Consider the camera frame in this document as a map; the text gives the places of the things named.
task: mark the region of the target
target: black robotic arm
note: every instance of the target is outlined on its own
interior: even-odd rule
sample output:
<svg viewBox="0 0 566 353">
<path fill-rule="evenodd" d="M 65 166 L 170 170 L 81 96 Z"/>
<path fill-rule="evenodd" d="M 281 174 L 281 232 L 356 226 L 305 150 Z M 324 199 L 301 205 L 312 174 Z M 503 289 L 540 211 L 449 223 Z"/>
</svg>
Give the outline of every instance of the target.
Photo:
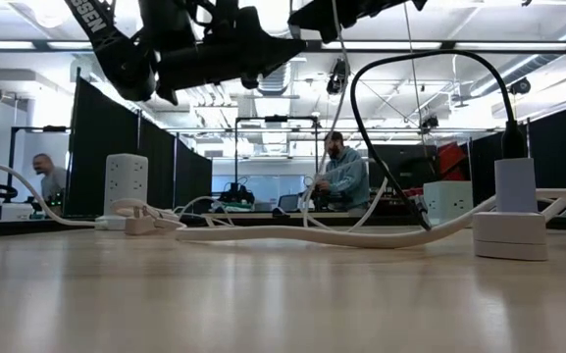
<svg viewBox="0 0 566 353">
<path fill-rule="evenodd" d="M 238 0 L 139 0 L 143 29 L 133 38 L 114 24 L 116 0 L 65 0 L 86 32 L 104 75 L 122 97 L 146 101 L 153 92 L 178 104 L 176 90 L 241 78 L 243 86 L 258 85 L 302 52 L 306 42 L 270 36 L 261 28 L 254 7 Z M 365 16 L 407 0 L 336 0 L 340 23 L 350 27 Z M 426 0 L 413 0 L 419 10 Z M 202 42 L 195 40 L 191 20 L 197 9 L 211 13 Z M 315 0 L 295 12 L 289 25 L 315 29 L 325 42 L 336 39 L 332 0 Z"/>
</svg>

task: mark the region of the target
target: red object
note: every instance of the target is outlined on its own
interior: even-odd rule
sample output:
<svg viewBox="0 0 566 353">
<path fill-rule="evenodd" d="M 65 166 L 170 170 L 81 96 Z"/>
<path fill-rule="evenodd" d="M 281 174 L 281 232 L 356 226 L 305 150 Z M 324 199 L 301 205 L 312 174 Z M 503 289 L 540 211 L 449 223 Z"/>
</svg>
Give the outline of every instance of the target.
<svg viewBox="0 0 566 353">
<path fill-rule="evenodd" d="M 463 174 L 455 167 L 461 161 L 467 158 L 463 153 L 461 147 L 457 142 L 452 142 L 447 145 L 441 146 L 437 150 L 437 158 L 439 161 L 439 174 L 442 180 L 465 180 Z"/>
</svg>

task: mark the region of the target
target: ceiling light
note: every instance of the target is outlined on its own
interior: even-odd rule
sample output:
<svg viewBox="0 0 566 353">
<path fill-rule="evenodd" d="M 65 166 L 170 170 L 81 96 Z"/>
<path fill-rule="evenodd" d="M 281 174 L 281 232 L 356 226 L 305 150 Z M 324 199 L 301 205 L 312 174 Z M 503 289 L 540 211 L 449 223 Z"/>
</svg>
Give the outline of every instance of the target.
<svg viewBox="0 0 566 353">
<path fill-rule="evenodd" d="M 566 43 L 500 43 L 470 42 L 457 43 L 455 49 L 461 50 L 566 50 Z"/>
<path fill-rule="evenodd" d="M 421 140 L 389 140 L 389 141 L 380 141 L 380 140 L 374 140 L 372 141 L 372 144 L 374 145 L 418 145 L 420 144 L 422 141 Z"/>
<path fill-rule="evenodd" d="M 45 28 L 54 28 L 63 24 L 71 16 L 71 10 L 61 0 L 25 0 L 34 12 L 34 17 L 39 25 Z"/>
<path fill-rule="evenodd" d="M 296 56 L 289 60 L 291 63 L 306 63 L 306 57 Z"/>
<path fill-rule="evenodd" d="M 0 41 L 0 49 L 32 50 L 36 48 L 34 47 L 34 44 L 29 41 Z"/>
<path fill-rule="evenodd" d="M 47 42 L 50 48 L 56 50 L 91 50 L 93 46 L 90 42 L 84 41 L 57 41 L 57 42 Z"/>
<path fill-rule="evenodd" d="M 348 50 L 434 50 L 439 49 L 440 42 L 406 42 L 406 41 L 347 41 Z M 341 43 L 322 44 L 323 49 L 341 50 Z"/>
</svg>

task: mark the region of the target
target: wooden tabletop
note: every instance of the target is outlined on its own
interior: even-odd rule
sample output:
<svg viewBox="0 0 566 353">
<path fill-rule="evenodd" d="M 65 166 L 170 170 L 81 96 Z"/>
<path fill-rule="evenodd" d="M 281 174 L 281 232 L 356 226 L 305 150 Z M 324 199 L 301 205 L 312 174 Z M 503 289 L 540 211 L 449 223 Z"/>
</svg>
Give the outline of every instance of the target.
<svg viewBox="0 0 566 353">
<path fill-rule="evenodd" d="M 566 233 L 549 256 L 477 258 L 468 230 L 402 250 L 0 237 L 0 353 L 566 352 Z"/>
</svg>

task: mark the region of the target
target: white power strip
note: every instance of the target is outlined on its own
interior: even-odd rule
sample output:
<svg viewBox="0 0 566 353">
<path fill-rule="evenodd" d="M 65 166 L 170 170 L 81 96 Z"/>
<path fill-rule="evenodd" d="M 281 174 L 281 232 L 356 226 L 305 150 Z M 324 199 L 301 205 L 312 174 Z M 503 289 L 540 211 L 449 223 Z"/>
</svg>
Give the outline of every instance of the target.
<svg viewBox="0 0 566 353">
<path fill-rule="evenodd" d="M 104 183 L 104 216 L 98 218 L 98 228 L 124 230 L 126 218 L 113 212 L 111 205 L 117 200 L 133 199 L 147 202 L 147 158 L 118 154 L 106 158 Z"/>
</svg>

